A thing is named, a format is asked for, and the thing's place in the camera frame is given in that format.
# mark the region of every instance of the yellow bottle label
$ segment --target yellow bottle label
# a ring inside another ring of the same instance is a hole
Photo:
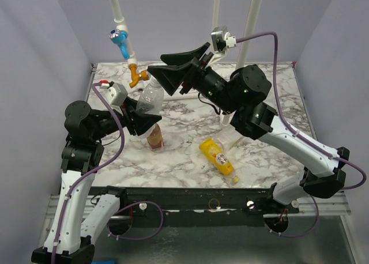
[[[199,148],[223,175],[227,176],[234,170],[232,164],[212,139],[205,140]]]

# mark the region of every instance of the black metal frame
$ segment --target black metal frame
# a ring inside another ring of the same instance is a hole
[[[109,187],[91,187],[89,195],[100,195],[106,188]],[[165,215],[164,227],[220,227],[225,225],[262,227],[265,225],[264,214],[280,214],[284,208],[288,208],[289,213],[299,212],[291,205],[284,206],[274,202],[271,198],[273,187],[269,189],[120,188],[126,190],[127,196],[125,205],[121,207],[139,201],[153,201],[160,205]],[[214,209],[218,205],[222,211],[215,212]],[[133,227],[151,228],[159,224],[160,216],[155,206],[148,205],[145,211],[134,206],[133,213]]]

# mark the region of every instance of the plastic bottle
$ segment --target plastic bottle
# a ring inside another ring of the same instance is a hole
[[[243,135],[235,130],[231,125],[226,126],[219,131],[214,137],[214,142],[221,148],[224,153],[227,153],[235,145],[237,145],[242,139]]]
[[[137,101],[136,110],[140,113],[155,114],[160,113],[164,101],[164,89],[161,87],[157,79],[151,77],[149,84],[142,91]],[[163,137],[158,124],[153,125],[146,133],[138,136],[138,138],[146,138],[152,150],[162,148]]]
[[[229,176],[235,170],[220,147],[212,139],[205,140],[200,144],[199,148],[223,175]],[[237,183],[239,180],[239,177],[236,175],[232,177],[233,183]]]

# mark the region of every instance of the white pole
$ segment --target white pole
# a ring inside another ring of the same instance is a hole
[[[214,0],[212,30],[218,26],[220,0]]]
[[[258,15],[259,15],[261,2],[262,0],[251,0],[250,10],[248,11],[247,22],[244,28],[243,36],[249,36],[254,33],[254,29],[256,26],[257,19],[258,19]],[[249,45],[250,45],[250,41],[246,41],[241,44],[241,49],[240,49],[240,54],[238,56],[236,69],[244,66],[246,62],[246,56],[247,56]]]
[[[119,5],[118,0],[110,0],[111,9],[114,15],[114,21],[116,23],[121,22],[124,18],[121,11],[121,6]]]

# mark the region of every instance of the white cable clip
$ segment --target white cable clip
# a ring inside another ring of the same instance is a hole
[[[299,133],[300,133],[300,130],[296,130],[296,132],[292,135],[293,137],[296,137],[296,136],[298,136],[299,135]]]

